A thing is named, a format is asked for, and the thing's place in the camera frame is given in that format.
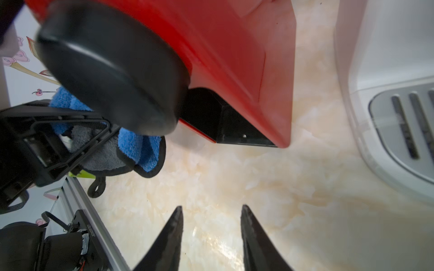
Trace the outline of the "red coffee machine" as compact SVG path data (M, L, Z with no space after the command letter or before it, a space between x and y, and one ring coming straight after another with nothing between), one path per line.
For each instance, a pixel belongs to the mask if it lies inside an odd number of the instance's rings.
M113 123L215 143L291 142L296 18L290 1L27 1L39 58Z

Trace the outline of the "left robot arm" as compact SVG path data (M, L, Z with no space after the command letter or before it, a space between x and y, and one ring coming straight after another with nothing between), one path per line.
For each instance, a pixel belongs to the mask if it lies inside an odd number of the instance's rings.
M99 125L96 135L70 151L54 124ZM3 271L125 271L113 239L77 178L69 173L100 150L117 131L94 112L51 108L37 100L1 111L1 213L29 203L29 188L62 181L55 206L43 225L13 222L1 228Z

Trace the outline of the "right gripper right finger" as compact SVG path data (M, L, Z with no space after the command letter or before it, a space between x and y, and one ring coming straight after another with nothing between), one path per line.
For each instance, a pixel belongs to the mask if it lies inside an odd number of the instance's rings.
M247 204L241 210L241 235L246 271L293 271Z

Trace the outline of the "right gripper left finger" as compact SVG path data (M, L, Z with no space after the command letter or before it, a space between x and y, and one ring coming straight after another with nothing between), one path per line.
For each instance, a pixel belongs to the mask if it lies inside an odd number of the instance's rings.
M157 239L134 271L178 271L181 257L184 217L177 206Z

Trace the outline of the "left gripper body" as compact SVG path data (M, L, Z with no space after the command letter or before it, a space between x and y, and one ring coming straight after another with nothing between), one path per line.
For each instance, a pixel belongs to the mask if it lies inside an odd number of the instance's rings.
M98 125L99 133L75 152L55 134L54 124ZM1 213L21 209L28 188L59 181L119 132L120 126L91 111L49 107L37 100L1 111Z

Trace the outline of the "blue grey cleaning cloth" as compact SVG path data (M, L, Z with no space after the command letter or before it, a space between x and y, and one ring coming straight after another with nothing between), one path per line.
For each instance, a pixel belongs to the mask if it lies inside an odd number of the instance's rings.
M55 134L71 139L71 152L78 151L106 127L106 123L52 124ZM96 180L88 189L88 196L97 198L105 190L106 177L134 171L143 178L153 178L163 168L165 159L164 136L138 135L120 128L101 147L82 160L72 173L76 175L86 171L94 175Z

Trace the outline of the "white coffee machine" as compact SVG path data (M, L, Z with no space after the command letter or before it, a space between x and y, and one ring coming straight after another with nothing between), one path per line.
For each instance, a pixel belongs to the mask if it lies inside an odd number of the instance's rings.
M359 151L398 191L434 200L434 3L341 1L337 73Z

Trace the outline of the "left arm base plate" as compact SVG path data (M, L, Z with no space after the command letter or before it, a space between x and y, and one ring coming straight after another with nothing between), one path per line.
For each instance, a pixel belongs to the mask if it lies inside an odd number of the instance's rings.
M75 212L68 233L81 234L81 252L77 271L108 271L108 257L84 210Z

